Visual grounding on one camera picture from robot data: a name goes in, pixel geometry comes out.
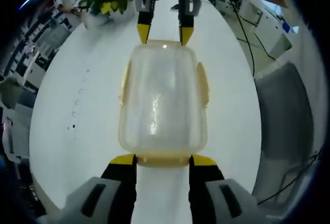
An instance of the desk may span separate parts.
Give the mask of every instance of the desk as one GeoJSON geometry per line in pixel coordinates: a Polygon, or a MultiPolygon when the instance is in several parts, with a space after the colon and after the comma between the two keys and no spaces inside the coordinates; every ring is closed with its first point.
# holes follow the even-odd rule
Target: desk
{"type": "MultiPolygon", "coordinates": [[[[179,40],[177,0],[156,3],[150,39],[179,40]]],[[[30,130],[34,177],[59,207],[68,194],[109,161],[126,154],[118,143],[121,79],[140,44],[137,16],[126,24],[86,30],[80,25],[62,45],[39,89],[30,130]]],[[[259,102],[235,35],[210,3],[202,2],[188,46],[202,61],[210,86],[208,144],[226,178],[252,192],[261,151],[259,102]]]]}
{"type": "Polygon", "coordinates": [[[36,64],[36,60],[38,59],[39,55],[40,53],[37,51],[23,76],[24,83],[29,81],[36,88],[40,87],[46,73],[43,68],[36,64]]]}
{"type": "Polygon", "coordinates": [[[264,9],[265,5],[261,0],[242,0],[239,14],[244,20],[257,25],[264,9]]]}
{"type": "Polygon", "coordinates": [[[290,35],[295,34],[287,34],[282,28],[282,23],[266,8],[254,32],[266,53],[274,59],[278,59],[285,51],[292,48],[290,35]]]}

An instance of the white cabinet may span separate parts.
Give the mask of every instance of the white cabinet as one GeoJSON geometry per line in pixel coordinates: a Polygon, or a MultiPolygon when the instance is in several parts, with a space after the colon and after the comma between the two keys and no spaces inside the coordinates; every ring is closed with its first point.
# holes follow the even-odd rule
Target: white cabinet
{"type": "Polygon", "coordinates": [[[292,47],[287,34],[282,29],[281,22],[266,10],[254,32],[266,53],[275,59],[292,47]]]}
{"type": "Polygon", "coordinates": [[[244,20],[257,25],[262,15],[262,9],[252,1],[243,0],[239,14],[244,20]]]}
{"type": "Polygon", "coordinates": [[[33,65],[27,74],[26,81],[30,82],[35,87],[40,88],[42,79],[44,78],[45,74],[45,70],[33,62],[33,65]]]}

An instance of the black cable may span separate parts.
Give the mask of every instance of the black cable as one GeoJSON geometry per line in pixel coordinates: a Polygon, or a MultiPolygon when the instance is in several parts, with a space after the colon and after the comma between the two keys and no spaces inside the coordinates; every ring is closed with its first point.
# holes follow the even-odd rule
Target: black cable
{"type": "Polygon", "coordinates": [[[243,27],[242,21],[241,21],[241,19],[239,18],[239,15],[238,15],[238,12],[237,12],[237,10],[236,10],[236,8],[235,8],[235,5],[233,4],[232,0],[229,0],[229,2],[230,2],[230,4],[231,4],[232,7],[233,7],[234,13],[235,13],[236,16],[237,16],[237,19],[238,19],[238,21],[239,21],[239,24],[240,24],[241,27],[242,27],[242,30],[243,30],[244,36],[245,36],[246,41],[247,41],[247,44],[248,44],[248,46],[249,46],[249,50],[250,50],[251,58],[252,58],[252,66],[253,66],[253,69],[252,69],[252,76],[254,76],[254,71],[255,71],[255,67],[254,67],[254,57],[253,57],[252,49],[251,49],[251,46],[250,46],[250,42],[249,42],[249,40],[248,40],[248,38],[247,38],[248,36],[247,36],[246,33],[245,33],[245,30],[244,30],[244,27],[243,27]]]}
{"type": "Polygon", "coordinates": [[[256,36],[256,38],[258,39],[258,41],[260,42],[260,44],[261,44],[261,46],[262,46],[262,48],[263,48],[263,50],[265,51],[265,53],[268,55],[268,57],[269,58],[271,58],[271,59],[273,59],[273,60],[276,60],[273,56],[270,56],[268,53],[267,53],[267,51],[266,51],[266,49],[265,49],[265,47],[264,47],[264,45],[263,45],[263,43],[261,42],[261,40],[258,38],[258,36],[256,36]]]}
{"type": "Polygon", "coordinates": [[[285,187],[283,187],[282,189],[280,189],[278,192],[276,192],[275,194],[272,194],[270,197],[258,202],[258,205],[263,204],[264,202],[267,202],[268,200],[278,196],[280,193],[282,193],[285,189],[287,189],[290,185],[292,185],[295,181],[297,181],[310,167],[311,165],[319,158],[320,154],[321,154],[322,149],[320,149],[320,151],[312,156],[312,161],[303,169],[300,171],[300,173],[298,174],[297,177],[295,177],[290,183],[288,183],[285,187]]]}
{"type": "MultiPolygon", "coordinates": [[[[241,42],[246,42],[246,43],[248,43],[247,41],[245,41],[244,39],[241,39],[241,38],[238,38],[238,37],[236,37],[236,39],[237,40],[239,40],[239,41],[241,41],[241,42]]],[[[256,48],[258,48],[258,46],[257,45],[254,45],[254,44],[250,44],[252,47],[256,47],[256,48]]]]}

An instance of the yellow leaf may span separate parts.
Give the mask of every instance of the yellow leaf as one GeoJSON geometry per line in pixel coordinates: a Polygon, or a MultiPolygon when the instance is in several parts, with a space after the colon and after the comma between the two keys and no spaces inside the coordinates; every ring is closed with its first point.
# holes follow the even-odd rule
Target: yellow leaf
{"type": "Polygon", "coordinates": [[[111,10],[111,3],[110,2],[103,3],[101,7],[101,13],[107,14],[108,12],[110,12],[110,10],[111,10]]]}
{"type": "Polygon", "coordinates": [[[117,2],[117,1],[113,1],[113,2],[111,2],[111,8],[112,8],[113,10],[117,10],[117,9],[118,9],[118,2],[117,2]]]}

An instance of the plastic container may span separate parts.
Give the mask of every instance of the plastic container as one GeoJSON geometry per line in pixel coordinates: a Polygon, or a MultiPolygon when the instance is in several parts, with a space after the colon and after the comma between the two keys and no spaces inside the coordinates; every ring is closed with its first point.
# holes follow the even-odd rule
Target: plastic container
{"type": "Polygon", "coordinates": [[[177,42],[149,41],[133,50],[125,75],[119,125],[123,149],[144,158],[190,156],[203,149],[205,103],[193,50],[177,42]]]}

